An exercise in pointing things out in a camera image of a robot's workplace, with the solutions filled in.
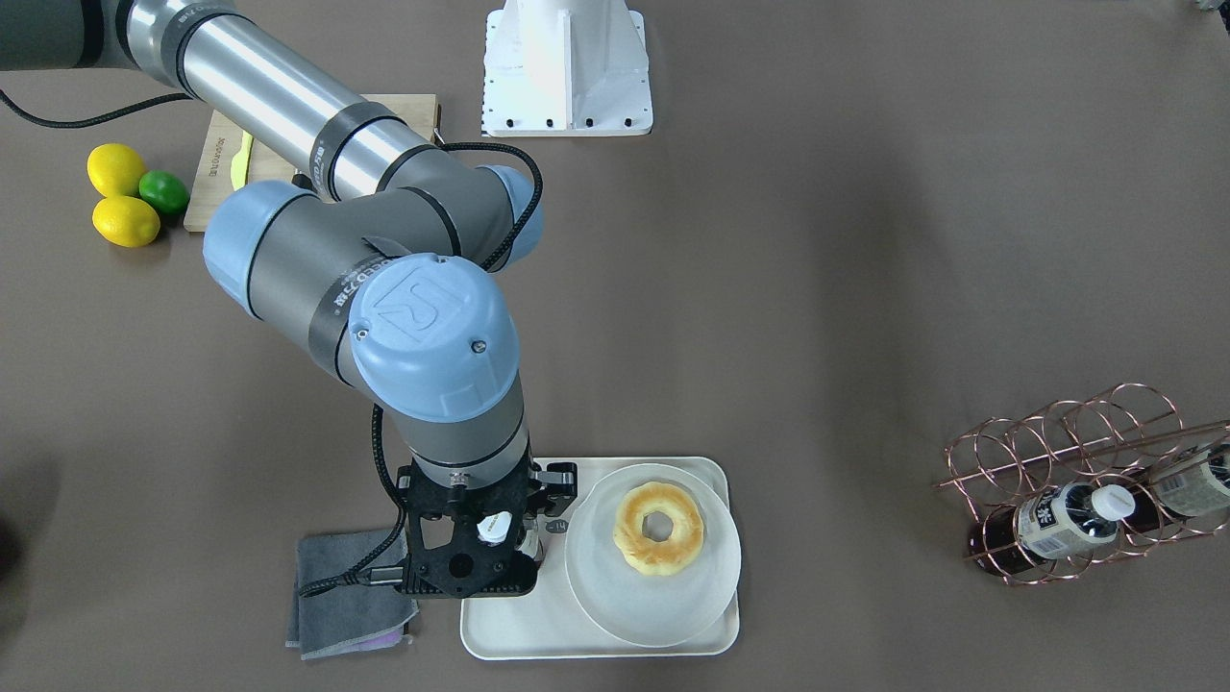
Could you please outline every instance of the wooden cutting board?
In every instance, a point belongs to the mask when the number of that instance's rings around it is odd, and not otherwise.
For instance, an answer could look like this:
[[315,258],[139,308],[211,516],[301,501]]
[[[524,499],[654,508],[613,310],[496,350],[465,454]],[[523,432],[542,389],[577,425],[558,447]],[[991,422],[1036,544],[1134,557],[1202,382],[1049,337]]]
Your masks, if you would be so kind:
[[[369,93],[369,101],[379,101],[406,120],[411,129],[428,141],[435,140],[439,127],[439,101],[434,93]],[[183,214],[183,227],[203,232],[218,205],[231,192],[231,161],[239,154],[244,130],[226,116],[214,111],[205,132],[205,144],[200,149],[200,162],[192,181],[192,199]],[[247,181],[285,179],[295,172],[294,166],[274,154],[260,141],[252,143],[248,156]]]

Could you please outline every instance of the copper wire rack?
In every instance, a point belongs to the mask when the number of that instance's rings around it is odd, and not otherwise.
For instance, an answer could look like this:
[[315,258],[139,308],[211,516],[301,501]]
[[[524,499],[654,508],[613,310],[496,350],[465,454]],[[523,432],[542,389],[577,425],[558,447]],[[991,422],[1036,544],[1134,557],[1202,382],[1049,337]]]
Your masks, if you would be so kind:
[[1091,554],[1036,562],[1010,574],[996,556],[1018,543],[972,548],[967,560],[1007,585],[1037,585],[1079,578],[1090,567],[1140,558],[1154,548],[1212,536],[1230,524],[1230,509],[1188,519],[1172,515],[1145,484],[1183,463],[1184,451],[1230,439],[1230,420],[1184,427],[1175,403],[1144,385],[1119,385],[1085,401],[1060,401],[1022,419],[988,419],[945,449],[951,477],[937,489],[956,489],[983,531],[993,516],[1015,513],[1030,499],[1073,482],[1118,484],[1156,508],[1156,529],[1138,531],[1121,522],[1118,538]]

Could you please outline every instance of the gray table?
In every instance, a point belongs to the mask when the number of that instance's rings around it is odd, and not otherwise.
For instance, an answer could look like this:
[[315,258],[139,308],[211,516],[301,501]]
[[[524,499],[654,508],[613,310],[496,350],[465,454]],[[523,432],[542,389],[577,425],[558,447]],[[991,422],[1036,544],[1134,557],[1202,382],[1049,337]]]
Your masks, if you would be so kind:
[[[497,2],[261,2],[358,91],[478,129]],[[295,541],[391,514],[368,407],[209,279],[200,237],[111,247],[84,162],[191,176],[209,109],[52,132],[0,113],[0,688],[1213,690],[1230,540],[1006,589],[961,562],[941,450],[1122,381],[1230,415],[1230,37],[1180,0],[667,2],[657,127],[528,140],[547,234],[499,278],[544,456],[704,455],[743,632],[716,659],[487,664],[282,648]],[[0,75],[79,117],[127,73]]]

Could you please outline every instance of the folded cloth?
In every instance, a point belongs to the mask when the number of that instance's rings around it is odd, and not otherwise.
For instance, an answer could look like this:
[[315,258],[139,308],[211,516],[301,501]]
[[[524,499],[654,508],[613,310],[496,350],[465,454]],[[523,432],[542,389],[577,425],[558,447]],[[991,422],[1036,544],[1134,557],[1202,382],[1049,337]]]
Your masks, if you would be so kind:
[[[287,647],[298,648],[303,660],[386,649],[403,639],[402,627],[418,613],[418,604],[391,586],[338,586],[311,599],[299,597],[301,584],[342,574],[387,535],[387,531],[365,531],[312,536],[299,542]],[[390,565],[405,557],[402,535],[373,564]]]

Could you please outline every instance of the black cable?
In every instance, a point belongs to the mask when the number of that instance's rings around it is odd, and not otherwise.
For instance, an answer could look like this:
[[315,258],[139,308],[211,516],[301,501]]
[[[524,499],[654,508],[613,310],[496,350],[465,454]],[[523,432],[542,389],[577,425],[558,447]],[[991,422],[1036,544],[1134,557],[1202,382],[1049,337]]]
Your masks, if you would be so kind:
[[397,487],[394,486],[392,479],[389,478],[389,467],[385,465],[384,458],[384,409],[378,404],[371,406],[371,457],[376,466],[376,476],[380,477],[380,486],[384,487],[385,493],[389,499],[397,505],[397,522],[394,525],[392,531],[389,536],[380,542],[379,546],[373,548],[362,560],[354,564],[351,569],[343,572],[337,576],[330,576],[325,579],[317,579],[299,588],[300,599],[311,599],[312,596],[320,596],[327,591],[333,590],[337,586],[354,586],[358,584],[364,584],[367,574],[364,568],[371,564],[373,560],[379,558],[390,546],[397,541],[401,536],[402,530],[406,527],[406,503],[402,500],[401,495],[397,493]]
[[112,111],[109,113],[103,113],[101,116],[86,118],[84,120],[49,120],[23,111],[21,106],[12,102],[12,98],[9,98],[9,95],[5,93],[4,90],[0,90],[0,102],[2,102],[5,106],[9,106],[9,108],[12,112],[21,116],[22,119],[30,120],[38,125],[50,127],[55,129],[80,129],[82,127],[93,127],[96,124],[102,124],[105,122],[111,122],[116,118],[130,116],[138,111],[144,111],[145,108],[153,108],[154,106],[160,106],[162,103],[171,103],[173,101],[191,101],[191,100],[192,96],[188,96],[187,93],[166,93],[162,96],[155,96],[154,98],[146,98],[140,103],[133,103],[132,106],[125,106],[123,108],[119,108],[118,111]]
[[522,229],[525,227],[530,216],[534,215],[534,209],[538,208],[539,199],[542,198],[542,172],[539,171],[538,163],[534,162],[534,159],[531,159],[529,154],[517,146],[509,146],[508,144],[494,144],[492,141],[455,141],[453,144],[442,144],[440,149],[444,151],[499,151],[502,154],[510,154],[524,161],[525,166],[530,170],[530,175],[534,177],[534,194],[530,195],[529,203],[525,204],[525,210],[522,211],[522,215],[513,222],[512,230],[508,231],[508,235],[504,236],[504,240],[499,243],[499,246],[496,247],[496,250],[488,254],[481,264],[478,264],[483,270],[491,270],[491,267],[496,265],[496,262],[498,262],[499,258],[504,256],[504,252],[513,246],[513,241],[517,240]]

